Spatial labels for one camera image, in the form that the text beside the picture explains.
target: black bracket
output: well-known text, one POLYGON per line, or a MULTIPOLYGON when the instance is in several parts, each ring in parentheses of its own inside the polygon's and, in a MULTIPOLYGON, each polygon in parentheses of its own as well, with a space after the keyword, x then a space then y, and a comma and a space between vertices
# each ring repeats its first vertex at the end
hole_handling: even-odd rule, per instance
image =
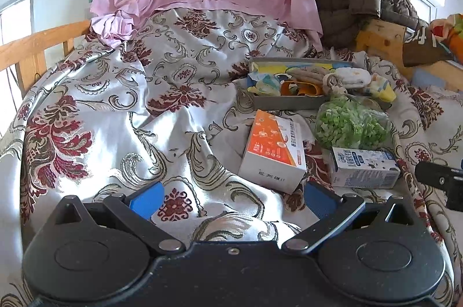
POLYGON ((420 161, 415 177, 422 184, 444 191, 448 209, 463 212, 463 170, 420 161))

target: wooden bed rail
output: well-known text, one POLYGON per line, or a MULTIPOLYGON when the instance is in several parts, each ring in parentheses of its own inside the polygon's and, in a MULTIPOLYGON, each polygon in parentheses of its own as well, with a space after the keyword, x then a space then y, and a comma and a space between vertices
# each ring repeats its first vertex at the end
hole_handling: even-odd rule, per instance
POLYGON ((74 38, 89 33, 90 21, 85 20, 34 33, 0 46, 0 71, 15 64, 19 89, 23 97, 47 71, 45 50, 63 44, 64 56, 74 49, 74 38))

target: green vegetable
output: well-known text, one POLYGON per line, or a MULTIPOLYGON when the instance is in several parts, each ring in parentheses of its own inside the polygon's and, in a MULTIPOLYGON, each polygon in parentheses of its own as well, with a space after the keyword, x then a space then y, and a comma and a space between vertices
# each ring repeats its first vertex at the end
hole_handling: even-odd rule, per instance
POLYGON ((315 125, 315 136, 325 148, 376 149, 387 140, 388 134, 386 114, 367 109, 347 97, 323 104, 315 125))
POLYGON ((365 115, 363 123, 362 149, 374 150, 387 140, 389 131, 371 114, 365 115))
POLYGON ((339 97, 320 107, 315 136, 326 148, 358 148, 362 129, 363 119, 358 103, 339 97))

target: floral bedspread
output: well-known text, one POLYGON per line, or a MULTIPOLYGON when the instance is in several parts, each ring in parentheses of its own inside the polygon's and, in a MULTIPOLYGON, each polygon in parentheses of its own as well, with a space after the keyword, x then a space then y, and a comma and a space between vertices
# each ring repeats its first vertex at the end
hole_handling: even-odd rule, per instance
MULTIPOLYGON (((135 40, 115 51, 89 34, 47 71, 0 142, 0 307, 31 300, 21 278, 23 251, 64 195, 101 201, 162 181, 164 203, 151 220, 186 245, 281 244, 316 222, 302 193, 307 180, 330 188, 310 131, 316 111, 275 112, 299 122, 305 139, 307 173, 295 193, 270 191, 236 175, 255 115, 237 80, 246 76, 247 60, 260 56, 313 57, 314 49, 304 33, 267 17, 177 8, 153 15, 135 40)), ((340 57, 365 58, 349 52, 340 57)), ((417 183, 412 173, 420 159, 460 166, 463 97, 423 92, 391 63, 370 58, 370 64, 398 95, 388 111, 395 124, 390 148, 403 177, 393 190, 354 191, 372 202, 400 194, 414 205, 446 260, 435 296, 450 305, 461 292, 461 216, 447 211, 445 196, 417 183)))

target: medicine box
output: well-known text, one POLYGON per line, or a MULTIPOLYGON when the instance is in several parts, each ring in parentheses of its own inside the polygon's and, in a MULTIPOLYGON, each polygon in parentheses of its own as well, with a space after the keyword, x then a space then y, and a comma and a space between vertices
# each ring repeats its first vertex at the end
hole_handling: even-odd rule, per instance
POLYGON ((298 123, 258 110, 238 175, 292 194, 306 173, 298 123))

